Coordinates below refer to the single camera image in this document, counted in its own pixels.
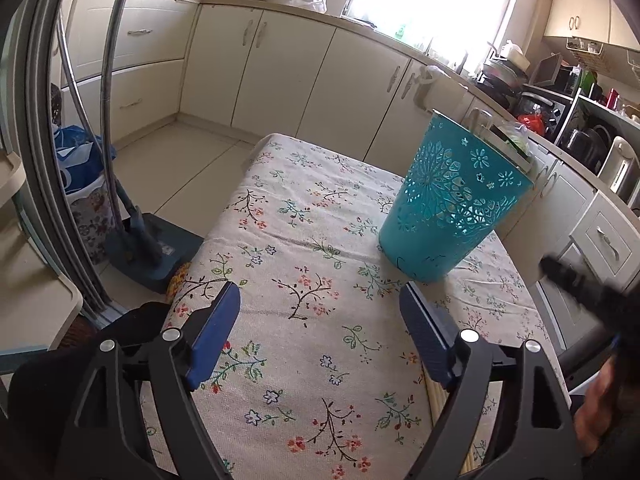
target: silver screw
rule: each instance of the silver screw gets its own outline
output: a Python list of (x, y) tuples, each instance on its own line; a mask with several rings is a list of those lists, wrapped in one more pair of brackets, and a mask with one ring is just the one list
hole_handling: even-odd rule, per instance
[(524, 343), (524, 348), (529, 350), (529, 352), (533, 352), (534, 354), (537, 354), (542, 350), (542, 346), (540, 346), (540, 343), (537, 341), (533, 341), (533, 339), (529, 339), (526, 343)]
[(177, 328), (168, 328), (162, 332), (162, 339), (165, 341), (175, 341), (180, 337), (180, 331)]
[(100, 343), (100, 350), (103, 352), (111, 352), (114, 348), (116, 348), (116, 343), (111, 339), (107, 339)]
[(478, 339), (480, 339), (478, 332), (468, 328), (460, 332), (460, 337), (467, 343), (475, 343), (476, 341), (478, 341)]

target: tile grout line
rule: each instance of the tile grout line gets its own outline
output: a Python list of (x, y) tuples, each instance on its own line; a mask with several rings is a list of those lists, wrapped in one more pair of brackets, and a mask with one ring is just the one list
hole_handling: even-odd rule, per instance
[(158, 211), (160, 211), (168, 202), (169, 200), (171, 200), (174, 196), (176, 196), (178, 193), (180, 193), (185, 187), (187, 187), (187, 185), (194, 179), (196, 178), (199, 174), (201, 174), (204, 170), (206, 170), (211, 164), (213, 164), (214, 162), (216, 162), (221, 156), (223, 156), (226, 152), (228, 152), (232, 147), (236, 146), (238, 144), (238, 142), (240, 142), (239, 140), (236, 140), (235, 143), (233, 143), (232, 145), (230, 145), (224, 152), (220, 153), (217, 157), (215, 157), (209, 164), (207, 164), (204, 168), (202, 168), (198, 173), (196, 173), (195, 175), (193, 175), (178, 191), (176, 191), (174, 194), (172, 194), (158, 209), (156, 209), (156, 211), (154, 212), (154, 214), (158, 214)]

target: teal trash can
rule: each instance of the teal trash can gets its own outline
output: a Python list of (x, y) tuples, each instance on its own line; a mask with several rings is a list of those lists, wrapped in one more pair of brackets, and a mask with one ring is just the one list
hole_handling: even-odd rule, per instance
[(380, 246), (402, 272), (436, 282), (467, 256), (532, 182), (503, 154), (434, 112)]

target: white label on dustpan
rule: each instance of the white label on dustpan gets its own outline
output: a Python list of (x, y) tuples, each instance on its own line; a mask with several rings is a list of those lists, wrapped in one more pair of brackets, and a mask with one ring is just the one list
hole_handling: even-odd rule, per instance
[(166, 254), (167, 256), (171, 256), (172, 254), (175, 253), (175, 249), (167, 244), (164, 244), (162, 242), (158, 242), (158, 244), (160, 245), (160, 248), (162, 249), (162, 254)]

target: window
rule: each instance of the window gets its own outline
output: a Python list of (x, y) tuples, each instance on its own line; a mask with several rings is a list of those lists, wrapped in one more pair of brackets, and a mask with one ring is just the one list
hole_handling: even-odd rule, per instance
[(468, 51), (470, 72), (484, 61), (510, 0), (349, 0), (347, 17), (430, 53), (451, 66)]

